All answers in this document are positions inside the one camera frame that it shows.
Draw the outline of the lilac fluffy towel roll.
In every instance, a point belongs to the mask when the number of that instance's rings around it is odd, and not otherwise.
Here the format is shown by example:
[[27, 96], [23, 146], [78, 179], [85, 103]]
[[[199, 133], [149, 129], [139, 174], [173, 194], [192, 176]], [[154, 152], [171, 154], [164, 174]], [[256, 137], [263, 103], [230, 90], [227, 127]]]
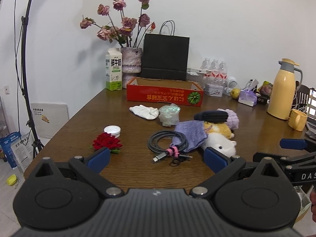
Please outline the lilac fluffy towel roll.
[[218, 111], [225, 111], [228, 114], [226, 124], [231, 130], [236, 130], [239, 128], [239, 118], [237, 117], [237, 114], [233, 110], [218, 109]]

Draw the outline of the pink marbled vase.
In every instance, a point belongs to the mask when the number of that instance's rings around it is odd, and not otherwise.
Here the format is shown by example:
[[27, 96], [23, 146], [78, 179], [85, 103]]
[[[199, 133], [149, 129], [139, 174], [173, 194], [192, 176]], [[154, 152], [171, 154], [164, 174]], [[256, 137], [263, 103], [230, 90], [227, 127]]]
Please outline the pink marbled vase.
[[127, 83], [141, 72], [142, 49], [123, 47], [122, 53], [122, 85], [127, 88]]

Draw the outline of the white cloth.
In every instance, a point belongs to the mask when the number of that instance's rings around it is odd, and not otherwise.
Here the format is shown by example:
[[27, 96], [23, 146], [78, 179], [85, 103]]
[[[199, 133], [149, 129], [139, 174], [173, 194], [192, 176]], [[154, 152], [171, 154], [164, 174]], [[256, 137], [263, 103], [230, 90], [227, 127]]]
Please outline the white cloth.
[[154, 120], [159, 116], [159, 110], [153, 107], [146, 107], [144, 105], [136, 105], [129, 108], [129, 110], [136, 116], [146, 120]]

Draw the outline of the iridescent plastic cup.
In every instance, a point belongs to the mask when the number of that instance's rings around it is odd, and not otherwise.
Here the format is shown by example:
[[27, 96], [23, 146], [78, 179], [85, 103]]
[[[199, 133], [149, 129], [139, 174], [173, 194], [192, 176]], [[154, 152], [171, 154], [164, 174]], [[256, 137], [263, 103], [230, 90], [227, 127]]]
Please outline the iridescent plastic cup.
[[162, 126], [170, 127], [179, 123], [180, 107], [176, 104], [164, 105], [159, 108], [159, 120]]

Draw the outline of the navy blue pouch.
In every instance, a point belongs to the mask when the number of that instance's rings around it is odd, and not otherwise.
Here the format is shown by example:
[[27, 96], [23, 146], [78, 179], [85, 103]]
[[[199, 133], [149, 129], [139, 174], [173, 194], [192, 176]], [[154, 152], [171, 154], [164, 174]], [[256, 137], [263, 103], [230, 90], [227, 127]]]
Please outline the navy blue pouch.
[[226, 122], [227, 119], [228, 113], [222, 110], [203, 111], [194, 115], [194, 120], [212, 123]]

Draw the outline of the white small desk fan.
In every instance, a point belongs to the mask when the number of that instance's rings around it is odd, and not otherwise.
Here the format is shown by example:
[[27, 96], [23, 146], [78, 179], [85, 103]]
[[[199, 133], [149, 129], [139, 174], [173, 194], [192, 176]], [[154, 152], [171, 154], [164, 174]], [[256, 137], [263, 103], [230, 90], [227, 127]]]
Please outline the white small desk fan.
[[237, 80], [235, 77], [233, 76], [228, 76], [227, 80], [226, 80], [226, 85], [224, 88], [224, 93], [226, 95], [230, 95], [230, 92], [236, 88], [238, 86]]

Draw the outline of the purple knit cloth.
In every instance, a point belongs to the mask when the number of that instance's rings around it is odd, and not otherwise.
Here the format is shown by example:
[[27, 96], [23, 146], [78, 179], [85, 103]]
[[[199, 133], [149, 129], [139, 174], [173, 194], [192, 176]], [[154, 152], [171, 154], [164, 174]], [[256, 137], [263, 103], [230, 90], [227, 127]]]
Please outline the purple knit cloth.
[[190, 152], [200, 147], [208, 137], [204, 129], [204, 122], [199, 120], [179, 122], [175, 126], [175, 131], [183, 133], [188, 142], [188, 147], [183, 152]]

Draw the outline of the white green milk carton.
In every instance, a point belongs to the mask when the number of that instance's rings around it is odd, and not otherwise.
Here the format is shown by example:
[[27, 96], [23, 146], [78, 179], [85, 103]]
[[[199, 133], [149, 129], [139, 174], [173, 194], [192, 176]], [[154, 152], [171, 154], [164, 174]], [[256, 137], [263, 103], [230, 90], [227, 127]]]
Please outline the white green milk carton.
[[122, 53], [109, 48], [105, 55], [105, 87], [109, 91], [122, 89]]

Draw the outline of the yellow green apple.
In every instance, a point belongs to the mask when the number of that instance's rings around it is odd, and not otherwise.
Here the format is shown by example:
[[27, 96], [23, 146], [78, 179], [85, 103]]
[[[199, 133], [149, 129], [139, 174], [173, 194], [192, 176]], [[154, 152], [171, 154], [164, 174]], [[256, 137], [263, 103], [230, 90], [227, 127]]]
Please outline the yellow green apple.
[[230, 96], [235, 99], [238, 100], [239, 99], [239, 95], [240, 95], [241, 90], [239, 88], [234, 88], [231, 90], [230, 92]]

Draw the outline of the blue white package on floor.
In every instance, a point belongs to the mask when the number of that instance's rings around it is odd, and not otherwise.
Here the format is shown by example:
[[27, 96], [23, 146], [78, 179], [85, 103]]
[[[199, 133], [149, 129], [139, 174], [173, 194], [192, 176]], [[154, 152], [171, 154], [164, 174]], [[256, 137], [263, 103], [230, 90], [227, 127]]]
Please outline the blue white package on floor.
[[20, 132], [13, 132], [6, 137], [0, 138], [0, 145], [4, 152], [4, 155], [11, 166], [12, 169], [15, 169], [17, 167], [16, 162], [14, 160], [14, 154], [11, 148], [11, 145], [15, 143], [19, 138], [21, 137]]

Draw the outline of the white plastic jar lid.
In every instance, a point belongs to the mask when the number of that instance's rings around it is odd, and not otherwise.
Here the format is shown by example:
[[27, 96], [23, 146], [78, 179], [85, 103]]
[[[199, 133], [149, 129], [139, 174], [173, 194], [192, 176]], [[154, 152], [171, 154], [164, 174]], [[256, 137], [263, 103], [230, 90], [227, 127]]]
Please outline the white plastic jar lid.
[[109, 126], [106, 126], [103, 131], [114, 137], [119, 137], [121, 133], [121, 128], [116, 125], [109, 125]]

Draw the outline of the yellow ceramic mug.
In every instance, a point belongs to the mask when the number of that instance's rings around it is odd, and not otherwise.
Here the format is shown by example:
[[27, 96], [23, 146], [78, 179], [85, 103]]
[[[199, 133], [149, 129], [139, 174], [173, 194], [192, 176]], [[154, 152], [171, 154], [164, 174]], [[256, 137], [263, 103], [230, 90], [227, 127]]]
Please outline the yellow ceramic mug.
[[308, 115], [306, 113], [293, 109], [291, 110], [291, 113], [288, 119], [288, 125], [292, 129], [302, 132], [303, 129], [305, 128], [307, 118], [308, 118]]

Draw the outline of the dried pink rose bouquet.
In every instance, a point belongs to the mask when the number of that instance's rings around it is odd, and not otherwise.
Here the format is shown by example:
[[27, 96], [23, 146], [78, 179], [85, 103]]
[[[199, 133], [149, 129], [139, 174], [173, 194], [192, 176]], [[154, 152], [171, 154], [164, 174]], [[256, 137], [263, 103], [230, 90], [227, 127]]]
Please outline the dried pink rose bouquet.
[[138, 18], [125, 15], [127, 0], [113, 0], [113, 5], [99, 4], [97, 14], [107, 17], [107, 24], [100, 25], [88, 17], [83, 17], [79, 26], [81, 29], [95, 26], [98, 28], [96, 36], [103, 41], [116, 41], [120, 47], [138, 48], [145, 34], [152, 33], [155, 22], [145, 13], [150, 7], [151, 0], [137, 0], [140, 3], [140, 13]]

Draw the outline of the red artificial rose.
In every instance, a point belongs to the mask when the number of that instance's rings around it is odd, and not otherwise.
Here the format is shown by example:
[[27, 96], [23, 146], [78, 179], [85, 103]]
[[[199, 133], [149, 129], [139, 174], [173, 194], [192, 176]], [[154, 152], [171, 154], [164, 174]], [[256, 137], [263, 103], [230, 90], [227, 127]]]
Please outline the red artificial rose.
[[120, 153], [120, 148], [123, 145], [120, 143], [120, 139], [111, 135], [110, 133], [102, 133], [93, 140], [91, 147], [97, 151], [101, 148], [108, 148], [111, 153]]

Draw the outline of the yellow white plush hamster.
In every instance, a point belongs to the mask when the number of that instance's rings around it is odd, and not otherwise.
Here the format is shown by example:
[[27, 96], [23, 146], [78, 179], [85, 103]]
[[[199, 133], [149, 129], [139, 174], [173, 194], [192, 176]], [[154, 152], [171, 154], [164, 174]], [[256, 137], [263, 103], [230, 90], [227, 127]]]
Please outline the yellow white plush hamster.
[[201, 145], [203, 150], [212, 147], [227, 157], [236, 155], [237, 142], [232, 140], [234, 134], [226, 123], [204, 121], [204, 130], [207, 138]]

